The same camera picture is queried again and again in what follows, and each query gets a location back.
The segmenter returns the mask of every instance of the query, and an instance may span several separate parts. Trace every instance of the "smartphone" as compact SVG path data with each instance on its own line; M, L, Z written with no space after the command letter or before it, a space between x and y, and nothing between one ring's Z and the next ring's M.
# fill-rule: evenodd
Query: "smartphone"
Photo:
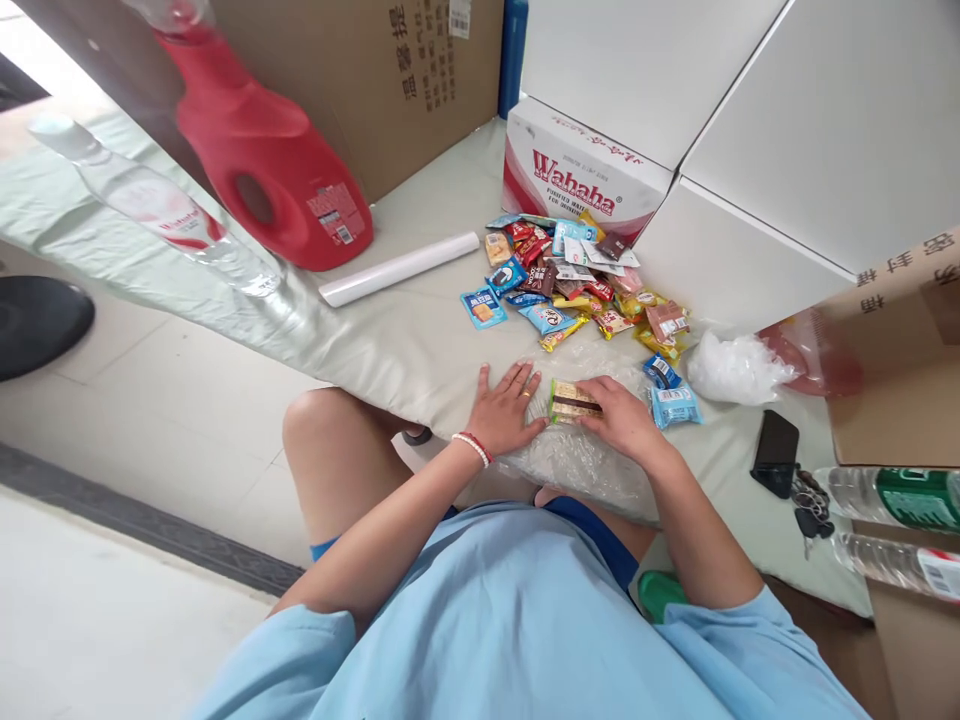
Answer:
M750 476L779 498L787 500L797 470L797 426L773 410L763 411L757 456Z

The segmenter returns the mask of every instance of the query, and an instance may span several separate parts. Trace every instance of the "plastic water bottle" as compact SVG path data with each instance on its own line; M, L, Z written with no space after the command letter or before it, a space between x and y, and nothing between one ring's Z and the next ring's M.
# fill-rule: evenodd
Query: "plastic water bottle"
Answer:
M960 555L855 533L836 533L840 564L872 580L960 603Z
M845 517L960 533L960 471L832 467L813 476Z
M66 115L40 115L29 129L74 164L100 202L160 236L231 287L251 297L266 297L279 287L280 276L173 181L107 150Z

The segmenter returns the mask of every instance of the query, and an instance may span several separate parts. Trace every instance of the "blue shorts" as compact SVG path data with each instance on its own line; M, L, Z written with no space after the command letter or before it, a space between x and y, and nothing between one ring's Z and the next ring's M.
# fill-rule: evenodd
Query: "blue shorts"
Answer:
M544 505L543 509L573 523L593 540L610 568L610 572L613 573L617 584L623 588L624 592L630 594L630 581L636 576L640 566L626 546L613 534L613 531L603 524L603 520L594 515L593 511L583 503L566 496L554 498ZM443 520L449 520L458 512L456 508L451 507L443 516ZM319 560L337 541L338 537L321 545L311 545L310 552L313 554L313 561Z

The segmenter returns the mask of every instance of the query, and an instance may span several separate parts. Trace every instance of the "pile of snacks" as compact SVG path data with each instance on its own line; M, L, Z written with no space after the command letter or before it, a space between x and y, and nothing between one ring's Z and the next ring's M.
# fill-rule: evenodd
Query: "pile of snacks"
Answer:
M654 395L666 393L651 398L657 424L703 422L696 397L673 369L684 350L679 337L690 330L689 313L644 287L631 243L604 232L589 211L580 222L504 215L487 229L483 244L491 274L485 287L460 296L477 329L506 321L505 302L540 332L547 352L590 321L606 340L632 330L634 340L656 353L644 371L658 388ZM555 417L571 414L560 406Z

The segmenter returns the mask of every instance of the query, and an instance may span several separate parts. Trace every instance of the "wahaha box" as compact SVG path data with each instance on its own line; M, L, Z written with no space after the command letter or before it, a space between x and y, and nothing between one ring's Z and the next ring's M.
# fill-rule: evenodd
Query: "wahaha box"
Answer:
M503 209L576 219L589 210L632 244L666 197L673 174L533 98L507 119Z

